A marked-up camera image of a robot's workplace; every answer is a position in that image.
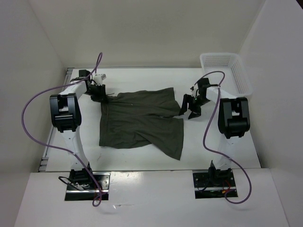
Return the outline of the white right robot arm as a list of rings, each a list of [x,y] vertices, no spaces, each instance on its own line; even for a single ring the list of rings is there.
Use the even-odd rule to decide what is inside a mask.
[[[236,97],[221,89],[221,84],[211,84],[208,78],[199,79],[192,87],[191,94],[183,95],[179,115],[190,110],[188,119],[201,116],[202,106],[214,102],[214,111],[203,135],[203,146],[207,151],[220,155],[208,168],[208,182],[213,186],[220,185],[231,173],[231,164],[240,164],[233,159],[233,147],[250,129],[249,103],[246,97]],[[212,149],[206,144],[206,137],[211,123],[218,114],[217,127],[221,133],[223,149]]]

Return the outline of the dark green shorts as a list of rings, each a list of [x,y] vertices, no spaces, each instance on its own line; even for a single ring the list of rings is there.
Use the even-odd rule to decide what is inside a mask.
[[[180,160],[184,120],[172,87],[119,93],[101,104],[99,146],[116,149],[154,145],[165,155]]]

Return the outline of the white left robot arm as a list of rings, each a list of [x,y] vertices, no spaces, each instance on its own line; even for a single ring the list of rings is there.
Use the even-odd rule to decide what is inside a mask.
[[[80,70],[79,76],[71,79],[64,91],[49,98],[52,124],[70,150],[70,181],[84,189],[91,188],[95,178],[90,174],[92,170],[80,139],[82,116],[78,99],[85,94],[92,101],[107,103],[106,86],[103,84],[105,79],[105,74]]]

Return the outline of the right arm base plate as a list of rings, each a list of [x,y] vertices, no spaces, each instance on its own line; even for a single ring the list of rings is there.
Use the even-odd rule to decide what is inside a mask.
[[[237,198],[238,193],[232,170],[220,172],[217,176],[209,171],[193,171],[193,185],[196,199]]]

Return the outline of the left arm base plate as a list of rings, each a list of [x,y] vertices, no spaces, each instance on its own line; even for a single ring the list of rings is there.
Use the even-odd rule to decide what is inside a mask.
[[[95,179],[101,186],[102,201],[109,198],[110,172],[93,172]],[[99,190],[92,181],[90,184],[72,183],[70,177],[58,177],[66,184],[65,201],[93,201],[99,194]]]

